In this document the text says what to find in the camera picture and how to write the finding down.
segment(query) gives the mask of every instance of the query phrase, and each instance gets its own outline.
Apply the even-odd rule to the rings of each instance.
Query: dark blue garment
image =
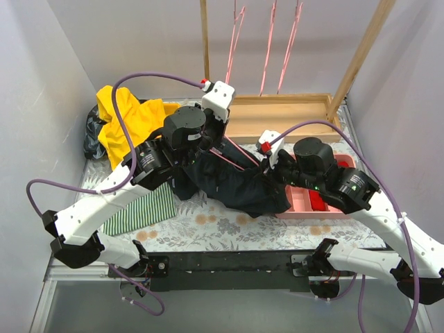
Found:
[[[224,139],[217,150],[245,170],[239,170],[213,153],[202,153],[196,163],[179,171],[170,180],[180,200],[190,199],[201,189],[209,198],[219,200],[226,207],[241,210],[251,217],[283,213],[290,208],[285,186],[264,176],[260,167],[228,140]],[[245,152],[259,163],[253,154]]]

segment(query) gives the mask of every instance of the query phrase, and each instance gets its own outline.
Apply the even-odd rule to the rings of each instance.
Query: striped towel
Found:
[[[176,215],[173,191],[165,182],[156,190],[131,202],[126,209],[119,210],[103,224],[102,232],[109,236],[123,234]]]

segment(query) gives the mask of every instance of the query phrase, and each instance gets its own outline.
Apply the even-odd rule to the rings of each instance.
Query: gray wall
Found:
[[[48,0],[94,88],[131,71],[203,77],[199,0]],[[234,1],[208,0],[210,73],[225,80]],[[239,94],[258,94],[273,0],[238,0],[246,16],[232,68]],[[281,93],[335,92],[378,0],[308,0]],[[293,24],[294,0],[277,3],[264,92],[276,93]],[[128,83],[138,96],[199,97],[195,88],[162,79]]]
[[[401,208],[441,243],[443,35],[443,1],[398,1],[349,93],[364,154]],[[428,312],[442,332],[444,300]]]
[[[48,0],[95,89],[134,71],[165,71],[200,81],[199,0]],[[126,84],[138,97],[199,97],[162,78]]]
[[[50,236],[25,186],[41,177],[77,185],[94,89],[45,0],[0,1],[0,332],[29,330],[48,264]],[[73,193],[35,186],[42,210]]]

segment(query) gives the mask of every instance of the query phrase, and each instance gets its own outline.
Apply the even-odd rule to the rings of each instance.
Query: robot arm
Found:
[[[135,148],[136,161],[128,154],[95,188],[98,195],[84,197],[59,212],[43,213],[44,227],[55,238],[51,249],[56,259],[71,268],[84,267],[94,261],[115,264],[124,268],[129,276],[138,276],[147,266],[164,260],[148,257],[138,241],[130,243],[109,237],[98,229],[129,203],[166,182],[177,168],[193,163],[201,151],[222,140],[235,91],[221,81],[206,81],[203,91],[206,94],[201,107],[184,106],[168,116],[162,128]],[[136,169],[130,182],[115,192],[101,193],[122,183],[132,163],[136,163]]]
[[[332,148],[315,137],[294,145],[295,159],[283,149],[276,151],[266,144],[271,141],[270,133],[265,132],[263,136],[259,147],[261,152],[269,154],[266,172],[274,181],[318,191],[328,205],[369,227],[395,251],[362,250],[324,239],[298,269],[310,275],[329,275],[333,271],[362,273],[397,284],[402,293],[413,298],[413,272],[404,233],[390,200],[379,190],[379,185],[363,171],[339,166]],[[444,246],[406,214],[404,221],[418,266],[420,302],[432,304],[444,298]]]

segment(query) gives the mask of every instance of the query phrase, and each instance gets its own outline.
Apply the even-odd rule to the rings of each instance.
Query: red object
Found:
[[[271,145],[270,142],[264,142],[263,144],[261,144],[261,149],[262,149],[262,153],[267,153],[271,150]]]
[[[327,210],[324,200],[322,200],[321,196],[317,191],[308,191],[308,195],[310,197],[310,204],[313,210],[325,212]]]

